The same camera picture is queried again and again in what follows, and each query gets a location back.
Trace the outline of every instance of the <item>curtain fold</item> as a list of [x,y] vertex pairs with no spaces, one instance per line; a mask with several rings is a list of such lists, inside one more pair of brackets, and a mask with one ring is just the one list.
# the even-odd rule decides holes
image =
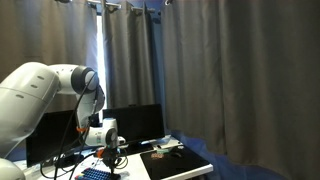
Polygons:
[[155,103],[151,19],[129,2],[102,12],[108,108]]
[[318,179],[319,8],[313,0],[164,5],[169,129],[235,163]]
[[[86,65],[97,70],[96,10],[85,0],[0,0],[0,80],[23,63]],[[73,109],[57,95],[48,111]]]

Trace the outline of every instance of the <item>black monitor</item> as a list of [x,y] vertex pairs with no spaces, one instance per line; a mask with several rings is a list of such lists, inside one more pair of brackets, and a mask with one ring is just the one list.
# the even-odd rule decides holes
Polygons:
[[63,135],[65,154],[73,156],[73,150],[80,147],[79,133],[76,130],[76,118],[73,116],[70,128],[66,129],[73,111],[45,113],[34,132],[26,138],[27,167],[45,162],[59,155]]
[[152,150],[148,140],[165,136],[160,104],[129,106],[103,110],[103,118],[115,118],[118,136],[128,144],[128,154]]

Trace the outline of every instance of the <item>white table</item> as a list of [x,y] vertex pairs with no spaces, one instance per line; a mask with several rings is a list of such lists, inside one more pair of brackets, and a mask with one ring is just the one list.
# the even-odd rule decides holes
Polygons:
[[[168,148],[172,146],[181,145],[178,140],[176,140],[173,137],[166,136],[165,138],[157,141],[150,141],[150,143],[153,145],[154,149],[157,149],[157,145],[160,145],[161,148]],[[26,162],[25,161],[19,161],[16,162],[16,164],[24,171],[26,175],[27,180],[47,180],[47,178],[43,177],[39,171],[40,166],[33,166],[31,168],[26,168]],[[110,171],[108,167],[106,167],[101,160],[98,160],[97,158],[94,158],[93,156],[85,159],[81,164],[78,165],[76,168],[73,177],[71,179],[74,179],[74,177],[78,174],[80,174],[84,169],[88,167],[94,167],[95,169],[100,169],[104,171]],[[46,176],[53,177],[54,176],[54,167],[46,167],[43,169]],[[171,177],[166,178],[167,180],[173,180],[173,179],[188,179],[192,177],[196,177],[208,172],[213,171],[213,166],[211,164],[187,171],[181,174],[177,174]],[[64,171],[59,169],[58,175],[63,174]],[[150,177],[148,175],[147,170],[144,167],[143,161],[140,157],[140,154],[133,154],[128,156],[128,164],[124,169],[115,169],[116,174],[121,175],[121,179],[123,180],[150,180]],[[65,180],[70,178],[70,174],[65,174],[57,179],[59,180]]]

